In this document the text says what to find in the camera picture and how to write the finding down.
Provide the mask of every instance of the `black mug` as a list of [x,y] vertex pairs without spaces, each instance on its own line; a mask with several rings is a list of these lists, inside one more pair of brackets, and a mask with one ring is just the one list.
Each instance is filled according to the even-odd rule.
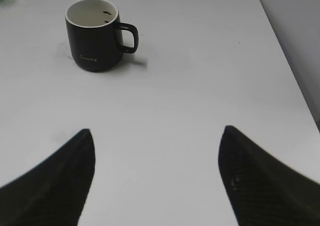
[[[71,54],[76,64],[90,72],[102,72],[134,53],[139,36],[135,26],[121,23],[119,10],[105,0],[82,0],[65,11]],[[133,34],[134,47],[123,45],[122,30]]]

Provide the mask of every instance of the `white table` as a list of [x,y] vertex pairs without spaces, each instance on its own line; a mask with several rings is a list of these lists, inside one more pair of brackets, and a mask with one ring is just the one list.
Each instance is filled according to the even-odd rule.
[[140,45],[101,74],[71,58],[74,1],[0,4],[0,185],[90,128],[79,226],[236,226],[217,163],[229,124],[320,181],[318,130],[259,0],[110,0]]

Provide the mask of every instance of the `gray wall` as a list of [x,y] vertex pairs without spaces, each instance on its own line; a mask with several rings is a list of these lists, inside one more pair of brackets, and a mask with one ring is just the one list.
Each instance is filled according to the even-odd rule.
[[310,111],[315,121],[319,121],[320,0],[260,1]]

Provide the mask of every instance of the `black object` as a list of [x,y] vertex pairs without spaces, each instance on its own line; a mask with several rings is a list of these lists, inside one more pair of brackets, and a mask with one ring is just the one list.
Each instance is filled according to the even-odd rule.
[[92,136],[84,129],[38,166],[0,188],[0,225],[76,226],[95,161]]
[[240,226],[320,225],[320,185],[232,126],[222,136],[218,164]]
[[[113,68],[124,53],[136,52],[139,44],[135,26],[121,23],[119,11],[105,0],[83,0],[65,12],[71,54],[76,64],[90,72]],[[123,45],[122,30],[133,34],[134,47]]]

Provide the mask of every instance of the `mug rim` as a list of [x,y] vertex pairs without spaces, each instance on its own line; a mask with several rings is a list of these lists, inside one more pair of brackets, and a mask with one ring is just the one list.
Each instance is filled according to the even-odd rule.
[[67,7],[67,9],[65,10],[65,13],[64,13],[65,19],[66,19],[70,24],[72,24],[72,25],[74,25],[74,26],[76,26],[76,27],[81,27],[81,28],[100,28],[100,27],[104,27],[104,26],[107,26],[107,25],[113,23],[113,22],[118,18],[118,16],[119,16],[119,10],[118,10],[118,8],[115,6],[115,4],[113,4],[112,2],[107,1],[107,0],[98,0],[98,1],[103,1],[103,2],[109,3],[109,4],[111,4],[111,5],[115,8],[115,11],[116,11],[115,17],[114,17],[111,21],[109,21],[109,22],[106,23],[106,24],[103,24],[103,25],[100,25],[100,26],[94,26],[94,27],[86,27],[86,26],[81,26],[81,25],[78,25],[78,24],[76,24],[76,23],[73,23],[73,22],[68,18],[67,13],[68,13],[70,7],[72,7],[72,6],[75,5],[76,3],[84,2],[84,1],[93,1],[93,0],[79,0],[79,1],[76,1],[76,2],[72,3],[71,5],[69,5],[69,6]]

